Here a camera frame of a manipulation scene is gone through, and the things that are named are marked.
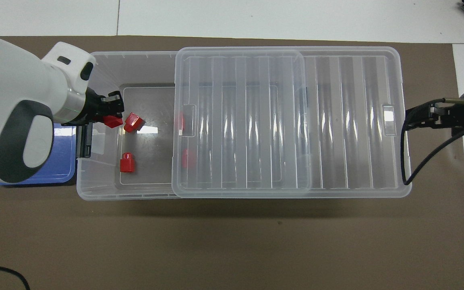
black cable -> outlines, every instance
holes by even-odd
[[[7,273],[17,276],[21,280],[21,282],[24,284],[24,288],[26,290],[30,290],[30,285],[28,285],[28,281],[26,281],[26,278],[24,278],[24,276],[20,272],[17,272],[15,270],[5,268],[5,267],[0,267],[0,271],[7,272]]]
[[[427,162],[429,162],[429,160],[431,160],[431,158],[433,158],[438,152],[440,152],[440,150],[442,150],[443,148],[447,147],[450,143],[453,143],[454,141],[456,141],[457,139],[461,138],[464,136],[464,130],[458,132],[456,135],[452,136],[451,138],[449,138],[448,140],[446,140],[445,142],[443,142],[442,144],[440,144],[440,146],[436,147],[435,150],[433,150],[431,153],[429,153],[423,160],[422,162],[420,162],[420,164],[418,164],[418,166],[416,167],[416,169],[413,171],[413,173],[411,174],[411,176],[409,177],[409,179],[406,179],[406,172],[405,172],[405,167],[404,167],[404,138],[403,138],[403,135],[405,133],[404,131],[404,128],[403,127],[403,131],[402,131],[402,134],[401,134],[401,170],[402,170],[402,181],[404,182],[404,185],[408,185],[410,184],[413,179],[416,177],[416,175],[418,174],[418,172],[420,172],[420,169],[422,169],[425,164]]]
[[[406,178],[406,167],[404,165],[404,138],[407,131],[408,121],[415,116],[416,112],[423,107],[427,107],[429,105],[443,103],[445,98],[442,99],[433,99],[432,101],[428,101],[427,103],[421,104],[419,106],[414,107],[414,109],[409,113],[409,115],[404,117],[404,123],[402,125],[402,131],[400,132],[400,171],[402,173],[402,181],[404,185],[408,185],[411,183],[411,180],[407,180]]]

clear plastic storage box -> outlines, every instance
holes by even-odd
[[[89,86],[120,90],[135,133],[93,127],[86,200],[403,197],[398,53],[387,47],[94,53]],[[124,152],[136,171],[121,173]]]

brown surface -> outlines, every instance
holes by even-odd
[[[42,57],[184,46],[366,45],[174,37],[7,37]],[[407,107],[457,97],[449,44],[392,43]],[[445,130],[410,136],[414,165]],[[0,265],[32,289],[464,289],[464,156],[457,141],[402,199],[86,202],[74,186],[0,187]],[[0,275],[0,285],[10,285]]]

transparent lid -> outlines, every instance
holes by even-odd
[[[173,192],[262,198],[309,191],[305,81],[295,48],[180,50]]]
[[[180,197],[402,197],[400,57],[389,47],[184,48]],[[409,156],[406,156],[409,169]]]

red object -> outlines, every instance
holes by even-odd
[[[182,129],[182,131],[184,131],[184,129],[186,128],[186,119],[184,119],[184,114],[182,114],[182,112],[180,112],[180,129]]]
[[[131,133],[134,130],[137,130],[142,123],[144,122],[139,116],[134,113],[130,113],[125,120],[125,131]]]
[[[115,128],[117,126],[123,125],[123,119],[115,116],[105,116],[103,117],[103,123],[108,127]]]
[[[121,172],[134,172],[135,161],[134,156],[130,152],[123,153],[123,159],[120,160],[119,171]]]
[[[182,151],[182,168],[187,168],[187,148]]]

